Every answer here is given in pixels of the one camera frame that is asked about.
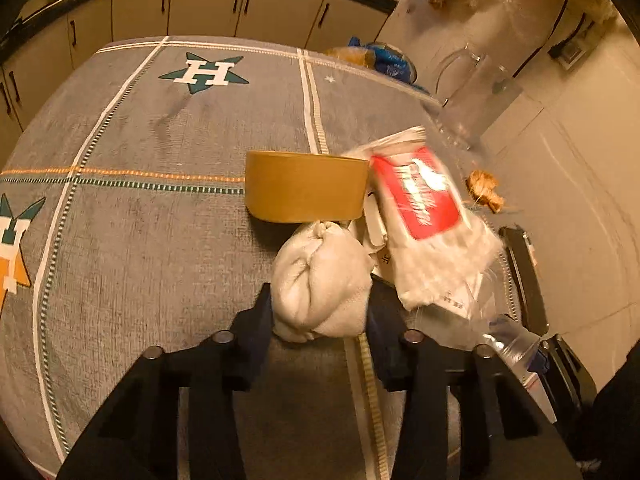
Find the red white plastic bag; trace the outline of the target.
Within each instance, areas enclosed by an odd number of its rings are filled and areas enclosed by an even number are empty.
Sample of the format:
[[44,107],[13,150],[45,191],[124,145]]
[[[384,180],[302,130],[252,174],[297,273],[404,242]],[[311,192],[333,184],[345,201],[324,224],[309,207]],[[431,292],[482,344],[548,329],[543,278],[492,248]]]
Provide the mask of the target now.
[[408,310],[434,304],[483,274],[502,251],[497,234],[463,205],[454,179],[412,127],[352,148],[348,157],[370,165],[388,233],[393,281]]

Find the white long medicine box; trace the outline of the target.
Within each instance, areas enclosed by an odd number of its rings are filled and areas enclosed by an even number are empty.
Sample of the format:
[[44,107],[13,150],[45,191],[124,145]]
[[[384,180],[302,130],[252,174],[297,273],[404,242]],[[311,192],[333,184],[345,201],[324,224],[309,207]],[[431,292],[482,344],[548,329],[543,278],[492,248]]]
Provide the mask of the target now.
[[381,280],[391,283],[393,266],[387,247],[388,233],[375,192],[368,191],[364,196],[362,215],[349,223],[348,230],[373,261],[373,273]]

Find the orange peel pieces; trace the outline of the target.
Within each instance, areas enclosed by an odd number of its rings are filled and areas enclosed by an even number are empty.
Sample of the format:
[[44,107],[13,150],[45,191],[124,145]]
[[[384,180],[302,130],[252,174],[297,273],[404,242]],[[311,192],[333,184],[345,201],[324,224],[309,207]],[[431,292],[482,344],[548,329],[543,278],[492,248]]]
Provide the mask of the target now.
[[504,198],[497,192],[499,182],[488,171],[475,169],[465,179],[465,186],[478,204],[487,206],[494,214],[502,211]]

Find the grey patterned tablecloth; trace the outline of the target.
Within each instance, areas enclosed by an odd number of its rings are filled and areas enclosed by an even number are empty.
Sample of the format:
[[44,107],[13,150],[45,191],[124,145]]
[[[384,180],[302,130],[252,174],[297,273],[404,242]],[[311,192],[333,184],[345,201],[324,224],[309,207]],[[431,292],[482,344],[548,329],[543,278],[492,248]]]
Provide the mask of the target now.
[[413,126],[456,178],[422,96],[332,58],[221,38],[113,44],[75,70],[1,174],[30,282],[1,309],[1,417],[52,479],[145,348],[198,344],[248,308],[288,226],[244,205],[250,150],[341,154]]

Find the clear glass pitcher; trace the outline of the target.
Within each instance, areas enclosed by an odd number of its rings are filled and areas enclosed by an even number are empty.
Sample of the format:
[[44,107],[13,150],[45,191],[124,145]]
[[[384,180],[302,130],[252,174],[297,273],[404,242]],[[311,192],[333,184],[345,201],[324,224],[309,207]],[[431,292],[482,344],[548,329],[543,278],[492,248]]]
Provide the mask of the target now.
[[454,145],[476,148],[486,130],[522,88],[509,72],[470,44],[446,55],[432,71],[431,90],[442,103],[438,120]]

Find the blue plastic bag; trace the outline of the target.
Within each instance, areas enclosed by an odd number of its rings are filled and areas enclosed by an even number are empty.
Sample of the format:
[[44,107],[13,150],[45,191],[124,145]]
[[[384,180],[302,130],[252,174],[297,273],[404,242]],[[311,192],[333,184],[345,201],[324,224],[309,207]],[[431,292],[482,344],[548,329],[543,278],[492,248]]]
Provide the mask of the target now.
[[418,73],[416,66],[401,50],[385,42],[363,44],[358,37],[352,37],[347,44],[364,55],[364,65],[371,70],[405,84],[414,84]]

